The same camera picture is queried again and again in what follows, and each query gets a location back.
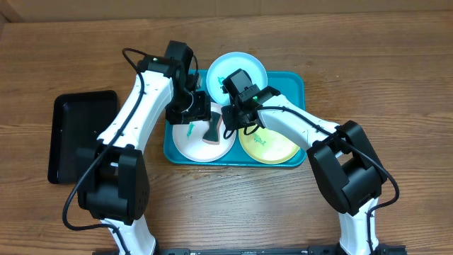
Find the pink plate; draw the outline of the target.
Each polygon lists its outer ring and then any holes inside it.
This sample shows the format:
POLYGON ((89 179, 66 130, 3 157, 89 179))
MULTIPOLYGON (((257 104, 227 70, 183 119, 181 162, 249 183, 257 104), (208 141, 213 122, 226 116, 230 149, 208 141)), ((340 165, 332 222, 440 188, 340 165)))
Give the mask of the pink plate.
MULTIPOLYGON (((222 115, 221 106, 211 103, 211 113, 217 112, 222 115)), ((233 146, 236 132, 233 132, 228 139, 224 138, 226 130, 223 118, 220 126, 220 144, 207 144, 202 141, 203 135, 209 128, 208 121, 195 121, 190 124, 174 125, 172 136, 177 150, 189 160, 194 162, 213 162, 222 158, 233 146)))

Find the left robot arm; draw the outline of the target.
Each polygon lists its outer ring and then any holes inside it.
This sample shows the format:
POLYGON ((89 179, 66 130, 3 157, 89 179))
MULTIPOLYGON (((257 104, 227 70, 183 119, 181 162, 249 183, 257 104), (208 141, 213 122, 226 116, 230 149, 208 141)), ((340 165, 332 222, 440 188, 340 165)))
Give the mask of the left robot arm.
POLYGON ((116 254, 157 250, 144 216, 150 192, 144 149, 159 116, 172 125, 211 118, 210 98, 197 89, 200 75, 189 72, 197 59, 186 43, 172 40, 164 56, 142 56, 131 64, 135 83, 115 119, 94 146, 78 149, 78 181, 62 212, 70 230, 109 229, 116 254))

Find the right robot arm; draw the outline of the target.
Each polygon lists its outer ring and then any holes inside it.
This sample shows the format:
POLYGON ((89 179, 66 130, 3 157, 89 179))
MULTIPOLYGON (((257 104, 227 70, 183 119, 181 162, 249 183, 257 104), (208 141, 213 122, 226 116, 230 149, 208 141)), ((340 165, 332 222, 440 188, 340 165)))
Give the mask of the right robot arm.
POLYGON ((338 212, 341 249, 373 254, 379 245, 374 211, 387 176, 362 127, 351 120, 339 125, 317 118, 277 89, 259 89, 242 69, 222 83, 230 98, 222 108, 226 129, 272 130, 303 149, 321 195, 338 212))

